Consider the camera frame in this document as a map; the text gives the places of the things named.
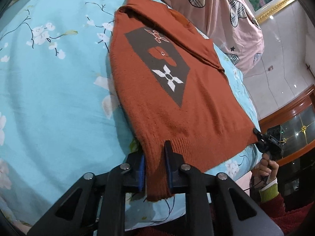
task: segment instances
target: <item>knit sweater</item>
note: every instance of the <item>knit sweater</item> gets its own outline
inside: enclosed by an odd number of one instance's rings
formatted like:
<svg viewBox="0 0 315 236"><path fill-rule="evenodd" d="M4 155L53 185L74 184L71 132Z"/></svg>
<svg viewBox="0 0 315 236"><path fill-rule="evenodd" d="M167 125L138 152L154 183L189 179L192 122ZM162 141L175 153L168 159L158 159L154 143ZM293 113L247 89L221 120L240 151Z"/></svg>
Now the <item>knit sweater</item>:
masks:
<svg viewBox="0 0 315 236"><path fill-rule="evenodd" d="M289 212L285 211L284 200L278 192L278 184L274 184L265 191L260 192L260 207L287 235L296 229L304 220L313 203Z"/></svg>
<svg viewBox="0 0 315 236"><path fill-rule="evenodd" d="M257 142L212 40L165 4L127 0L116 11L110 62L118 97L145 154L148 200L170 196L166 140L202 172Z"/></svg>

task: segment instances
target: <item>cable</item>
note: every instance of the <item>cable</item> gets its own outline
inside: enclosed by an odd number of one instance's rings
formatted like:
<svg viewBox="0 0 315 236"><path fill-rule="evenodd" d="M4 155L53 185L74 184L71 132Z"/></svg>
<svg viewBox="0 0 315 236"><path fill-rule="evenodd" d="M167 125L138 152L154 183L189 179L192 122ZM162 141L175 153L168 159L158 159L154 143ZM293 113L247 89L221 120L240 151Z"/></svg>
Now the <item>cable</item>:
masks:
<svg viewBox="0 0 315 236"><path fill-rule="evenodd" d="M263 180L261 180L261 181L258 182L257 184L254 184L253 186L249 187L248 189L244 190L244 192L247 191L247 190L249 190L249 189L251 189L252 187L255 187L256 185L259 185L261 182L263 182Z"/></svg>

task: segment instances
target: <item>light blue bedsheet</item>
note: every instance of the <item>light blue bedsheet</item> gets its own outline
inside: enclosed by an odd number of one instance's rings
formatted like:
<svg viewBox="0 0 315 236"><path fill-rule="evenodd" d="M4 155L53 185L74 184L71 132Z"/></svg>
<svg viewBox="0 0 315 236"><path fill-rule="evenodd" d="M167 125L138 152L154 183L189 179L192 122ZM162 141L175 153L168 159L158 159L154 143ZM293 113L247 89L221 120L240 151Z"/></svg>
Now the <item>light blue bedsheet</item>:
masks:
<svg viewBox="0 0 315 236"><path fill-rule="evenodd" d="M0 208L12 221L33 225L82 174L108 172L136 150L108 57L124 1L20 0L0 19ZM259 128L242 73L215 50ZM251 145L207 173L236 180L260 158ZM184 195L155 203L126 196L126 229L184 213Z"/></svg>

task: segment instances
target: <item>sleeve cuff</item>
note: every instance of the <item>sleeve cuff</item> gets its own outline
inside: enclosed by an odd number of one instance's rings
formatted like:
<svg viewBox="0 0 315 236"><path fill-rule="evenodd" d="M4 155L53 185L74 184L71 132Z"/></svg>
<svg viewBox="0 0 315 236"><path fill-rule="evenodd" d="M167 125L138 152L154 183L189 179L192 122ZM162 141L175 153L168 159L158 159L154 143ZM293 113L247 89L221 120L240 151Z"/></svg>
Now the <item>sleeve cuff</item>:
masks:
<svg viewBox="0 0 315 236"><path fill-rule="evenodd" d="M263 189L259 190L261 202L265 203L267 201L276 198L279 195L278 192L278 184L272 181L269 185L264 187Z"/></svg>
<svg viewBox="0 0 315 236"><path fill-rule="evenodd" d="M273 181L271 181L270 183L268 183L265 187L261 188L260 191L264 191L264 190L267 190L269 187L273 186L274 184L277 184L278 183L278 180L277 178L274 179Z"/></svg>

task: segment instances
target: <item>green cuff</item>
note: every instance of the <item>green cuff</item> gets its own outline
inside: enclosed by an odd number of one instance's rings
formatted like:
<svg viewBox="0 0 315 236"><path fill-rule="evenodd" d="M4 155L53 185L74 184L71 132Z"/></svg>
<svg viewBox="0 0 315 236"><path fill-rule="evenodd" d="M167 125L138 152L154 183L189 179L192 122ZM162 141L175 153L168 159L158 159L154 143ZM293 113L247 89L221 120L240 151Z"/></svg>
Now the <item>green cuff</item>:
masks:
<svg viewBox="0 0 315 236"><path fill-rule="evenodd" d="M274 184L271 187L269 187L266 190L259 192L259 193L260 193L260 198L261 198L262 203L270 201L279 195L278 184Z"/></svg>

